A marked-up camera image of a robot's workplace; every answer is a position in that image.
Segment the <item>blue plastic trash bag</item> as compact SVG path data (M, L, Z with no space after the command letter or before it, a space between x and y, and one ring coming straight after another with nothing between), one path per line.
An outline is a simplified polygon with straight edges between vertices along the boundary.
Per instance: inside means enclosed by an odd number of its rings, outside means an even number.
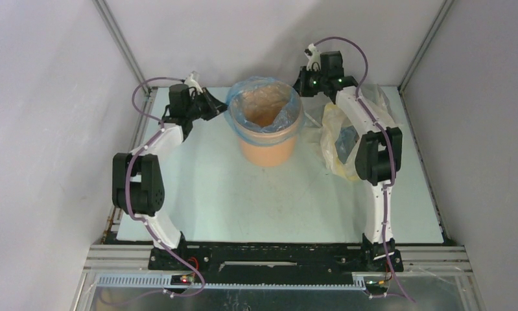
M226 96L225 119L235 135L255 146L274 146L299 134L304 107L296 90L275 78L252 76Z

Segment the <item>translucent yellowish plastic bag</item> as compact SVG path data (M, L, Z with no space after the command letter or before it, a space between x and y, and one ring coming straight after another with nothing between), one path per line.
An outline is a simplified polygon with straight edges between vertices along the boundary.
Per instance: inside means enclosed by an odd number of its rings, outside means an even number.
M394 117L390 101L377 84L366 84L360 89L372 112L389 126L399 126ZM349 181L359 180L355 169L355 158L359 148L360 135L345 113L332 102L311 99L303 104L305 122L301 137L318 159L332 173Z

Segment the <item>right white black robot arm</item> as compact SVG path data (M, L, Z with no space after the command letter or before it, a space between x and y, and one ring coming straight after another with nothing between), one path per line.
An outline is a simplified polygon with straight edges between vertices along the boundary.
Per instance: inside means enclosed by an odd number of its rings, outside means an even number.
M399 127L375 112L361 90L362 84L346 76L339 51L305 50L307 65L301 67L294 89L302 97L323 93L340 108L354 126L359 141L354 167L364 182L368 206L360 254L362 265L377 271L395 253L391 225L391 198L401 168L403 134Z

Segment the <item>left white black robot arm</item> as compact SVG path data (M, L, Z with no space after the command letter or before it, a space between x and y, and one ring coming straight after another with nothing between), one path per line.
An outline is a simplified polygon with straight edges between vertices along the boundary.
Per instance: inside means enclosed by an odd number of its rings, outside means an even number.
M189 253L179 246L182 232L171 220L160 220L158 216L165 201L160 159L188 138L194 121L209 121L227 108L205 87L174 84L169 88L169 104L158 119L156 133L131 152L113 157L113 205L143 224L154 245L166 249L163 260L174 270L186 267Z

